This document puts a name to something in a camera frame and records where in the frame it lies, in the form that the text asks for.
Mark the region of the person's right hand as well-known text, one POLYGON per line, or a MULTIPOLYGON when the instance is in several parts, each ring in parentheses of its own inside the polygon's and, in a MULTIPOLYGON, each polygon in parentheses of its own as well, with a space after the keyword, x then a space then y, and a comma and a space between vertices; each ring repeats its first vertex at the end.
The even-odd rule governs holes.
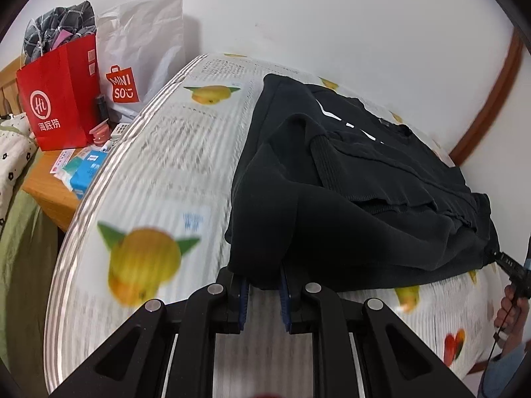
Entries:
POLYGON ((494 326, 502 328, 508 335, 503 344, 501 356, 505 357, 516 349, 523 340, 526 319, 529 313, 529 302, 526 298, 515 298, 514 285, 505 287, 504 298, 500 301, 500 309, 496 314, 494 326))

